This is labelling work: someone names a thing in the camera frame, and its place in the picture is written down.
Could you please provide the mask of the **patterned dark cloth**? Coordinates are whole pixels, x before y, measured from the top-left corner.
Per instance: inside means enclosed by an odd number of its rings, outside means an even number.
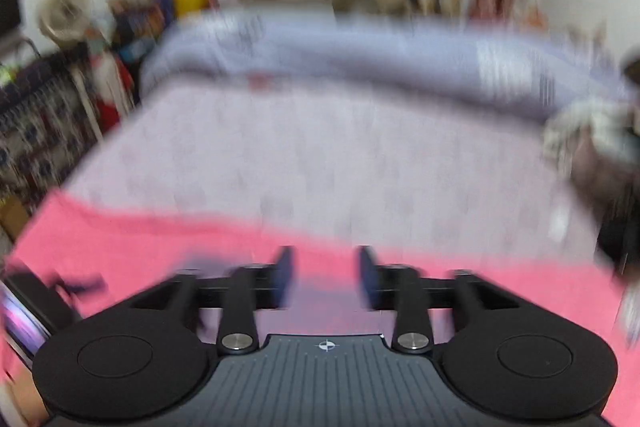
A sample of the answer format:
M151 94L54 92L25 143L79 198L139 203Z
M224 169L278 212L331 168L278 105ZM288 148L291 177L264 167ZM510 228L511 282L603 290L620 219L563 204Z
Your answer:
M36 208L99 139L87 46L37 58L1 89L1 194Z

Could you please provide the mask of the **pink towel blanket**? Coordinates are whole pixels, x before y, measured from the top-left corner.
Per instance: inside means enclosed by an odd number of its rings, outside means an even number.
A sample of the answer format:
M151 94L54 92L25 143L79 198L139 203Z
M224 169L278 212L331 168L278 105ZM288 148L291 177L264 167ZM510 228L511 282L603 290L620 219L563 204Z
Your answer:
M217 216L187 218L101 211L63 191L52 192L9 254L11 268L38 277L85 282L102 277L104 289L81 300L93 314L140 289L187 269L221 275L238 265L267 263L283 245L295 252L336 254L355 247L241 223ZM623 289L610 271L589 261L474 259L378 248L382 262L412 265L430 277L470 270L584 326L615 351L620 373L605 408L615 426L639 422L639 348L629 346L617 320Z

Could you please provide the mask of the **purple garment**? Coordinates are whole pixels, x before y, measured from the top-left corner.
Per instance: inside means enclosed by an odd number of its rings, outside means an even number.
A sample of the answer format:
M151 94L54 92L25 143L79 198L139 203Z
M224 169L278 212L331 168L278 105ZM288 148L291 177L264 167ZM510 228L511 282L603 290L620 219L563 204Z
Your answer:
M255 313L260 340L270 334L352 335L393 332L394 314L372 311L359 282L355 251L296 251L284 307Z

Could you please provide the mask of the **light blue duvet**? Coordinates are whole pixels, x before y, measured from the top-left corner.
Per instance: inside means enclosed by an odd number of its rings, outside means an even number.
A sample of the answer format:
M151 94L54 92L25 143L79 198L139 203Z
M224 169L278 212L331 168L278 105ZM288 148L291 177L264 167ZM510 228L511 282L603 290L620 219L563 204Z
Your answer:
M143 63L141 95L178 74L394 84L539 122L590 98L639 98L638 88L600 52L562 38L437 18L302 10L206 14L173 23Z

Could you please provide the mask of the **grey quilted bedsheet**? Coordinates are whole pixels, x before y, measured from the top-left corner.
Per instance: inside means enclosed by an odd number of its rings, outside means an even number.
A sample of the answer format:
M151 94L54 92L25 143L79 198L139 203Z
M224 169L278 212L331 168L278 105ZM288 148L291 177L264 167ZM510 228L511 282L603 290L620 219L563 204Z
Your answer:
M181 75L67 182L109 210L217 213L376 248L589 262L596 227L537 126L352 82Z

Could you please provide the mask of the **white electric fan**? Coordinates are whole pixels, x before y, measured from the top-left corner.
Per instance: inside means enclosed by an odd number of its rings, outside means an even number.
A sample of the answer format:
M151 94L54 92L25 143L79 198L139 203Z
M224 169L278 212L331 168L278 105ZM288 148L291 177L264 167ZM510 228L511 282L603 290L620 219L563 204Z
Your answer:
M85 39L92 22L93 0L43 0L38 10L41 33L65 49Z

